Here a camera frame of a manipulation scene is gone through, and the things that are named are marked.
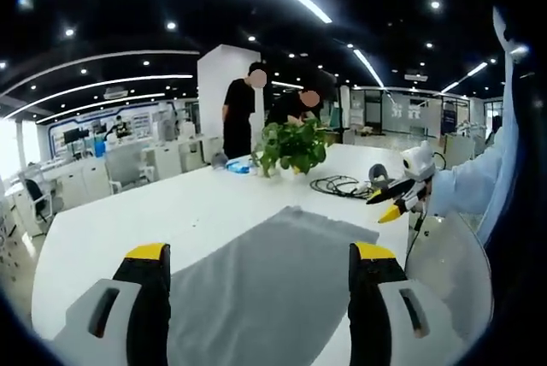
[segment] office desk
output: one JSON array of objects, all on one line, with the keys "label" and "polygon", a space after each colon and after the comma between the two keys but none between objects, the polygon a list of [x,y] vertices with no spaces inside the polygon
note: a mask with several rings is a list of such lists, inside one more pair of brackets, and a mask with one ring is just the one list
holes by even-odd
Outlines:
[{"label": "office desk", "polygon": [[[101,278],[111,278],[123,257],[150,242],[171,245],[171,270],[192,265],[286,205],[379,233],[378,245],[392,250],[404,265],[407,216],[380,225],[386,203],[366,205],[357,199],[315,192],[311,180],[335,174],[368,179],[381,162],[391,175],[403,172],[395,151],[333,145],[326,162],[298,180],[271,180],[226,170],[201,168],[83,205],[59,214],[44,242],[32,291],[32,324],[52,339],[62,329],[65,311]],[[347,316],[314,366],[349,364]]]}]

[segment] black ceiling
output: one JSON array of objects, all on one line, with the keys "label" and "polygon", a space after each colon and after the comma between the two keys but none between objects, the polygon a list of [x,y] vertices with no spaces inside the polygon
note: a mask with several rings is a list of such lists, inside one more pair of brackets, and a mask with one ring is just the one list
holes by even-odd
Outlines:
[{"label": "black ceiling", "polygon": [[[351,85],[376,86],[347,47],[351,43],[386,86],[415,86],[404,74],[420,73],[429,78],[416,87],[440,91],[481,62],[489,62],[450,92],[502,95],[502,50],[486,0],[439,0],[438,10],[431,8],[432,0],[312,0],[332,19],[330,24],[296,0],[30,0],[31,8],[18,1],[0,0],[0,61],[7,63],[0,71],[0,94],[35,73],[88,56],[127,50],[191,50],[202,55],[218,44],[259,50],[272,80],[297,84],[301,74],[322,66],[339,74],[342,84],[348,80]],[[176,31],[166,30],[167,21],[176,22]],[[69,27],[75,31],[71,38],[65,36]],[[255,42],[248,40],[250,35]],[[77,86],[147,75],[192,74],[194,78],[133,81],[124,87],[135,89],[136,94],[195,96],[199,57],[150,53],[70,66],[13,89],[8,97],[19,99],[19,104],[0,98],[0,116],[23,103]],[[166,86],[177,90],[165,90]],[[59,112],[62,104],[75,108],[92,103],[104,89],[77,91],[38,107],[52,113]],[[21,116],[32,116],[32,111]]]}]

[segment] green plant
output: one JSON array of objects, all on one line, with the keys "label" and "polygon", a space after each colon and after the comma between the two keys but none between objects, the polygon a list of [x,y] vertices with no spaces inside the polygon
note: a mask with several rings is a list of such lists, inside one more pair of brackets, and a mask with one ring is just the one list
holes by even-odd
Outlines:
[{"label": "green plant", "polygon": [[326,147],[332,144],[326,131],[319,129],[320,125],[318,120],[312,119],[300,126],[291,123],[265,126],[262,144],[251,154],[253,162],[262,167],[268,178],[270,168],[274,168],[277,161],[283,169],[293,168],[295,173],[307,174],[325,161]]}]

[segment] gray towel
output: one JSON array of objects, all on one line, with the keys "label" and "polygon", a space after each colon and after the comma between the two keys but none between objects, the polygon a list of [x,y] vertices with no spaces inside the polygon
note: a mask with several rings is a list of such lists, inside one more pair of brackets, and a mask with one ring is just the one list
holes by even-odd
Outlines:
[{"label": "gray towel", "polygon": [[376,232],[287,207],[172,277],[171,366],[304,366],[349,303],[352,242]]}]

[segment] gray cloth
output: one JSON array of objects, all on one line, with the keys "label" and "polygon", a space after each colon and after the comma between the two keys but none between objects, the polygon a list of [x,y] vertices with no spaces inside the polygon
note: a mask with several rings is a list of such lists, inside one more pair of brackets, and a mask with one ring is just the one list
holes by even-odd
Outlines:
[{"label": "gray cloth", "polygon": [[287,207],[171,282],[171,366],[303,366],[350,300],[352,242],[376,232]]}]

